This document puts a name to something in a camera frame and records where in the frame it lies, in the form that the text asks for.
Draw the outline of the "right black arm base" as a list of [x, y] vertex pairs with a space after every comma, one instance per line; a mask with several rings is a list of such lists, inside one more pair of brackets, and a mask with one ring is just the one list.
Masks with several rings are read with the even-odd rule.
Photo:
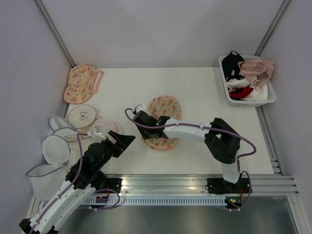
[[205, 189], [209, 194], [222, 195], [229, 194], [230, 188], [229, 183], [222, 178], [208, 178]]

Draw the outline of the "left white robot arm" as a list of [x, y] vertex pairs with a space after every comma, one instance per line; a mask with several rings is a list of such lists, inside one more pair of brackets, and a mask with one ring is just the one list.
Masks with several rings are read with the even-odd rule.
[[91, 194], [107, 191], [107, 176], [101, 171], [111, 159], [118, 158], [135, 140], [135, 136], [109, 131], [109, 136], [92, 143], [80, 152], [55, 195], [32, 218], [23, 219], [19, 227], [26, 234], [57, 234], [71, 214]]

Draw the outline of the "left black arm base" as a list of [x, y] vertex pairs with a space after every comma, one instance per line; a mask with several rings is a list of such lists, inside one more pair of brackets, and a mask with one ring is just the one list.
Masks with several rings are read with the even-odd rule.
[[97, 192], [100, 194], [114, 194], [112, 190], [120, 193], [122, 187], [122, 179], [121, 178], [107, 178], [105, 187]]

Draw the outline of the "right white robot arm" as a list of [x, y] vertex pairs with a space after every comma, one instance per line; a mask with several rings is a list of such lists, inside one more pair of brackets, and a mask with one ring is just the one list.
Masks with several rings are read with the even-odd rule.
[[221, 163], [224, 190], [233, 193], [240, 187], [242, 172], [237, 153], [242, 140], [248, 144], [251, 142], [240, 136], [224, 120], [215, 118], [213, 122], [205, 125], [167, 116], [154, 118], [143, 110], [135, 110], [133, 113], [131, 122], [137, 126], [144, 140], [182, 138], [204, 143], [214, 159]]

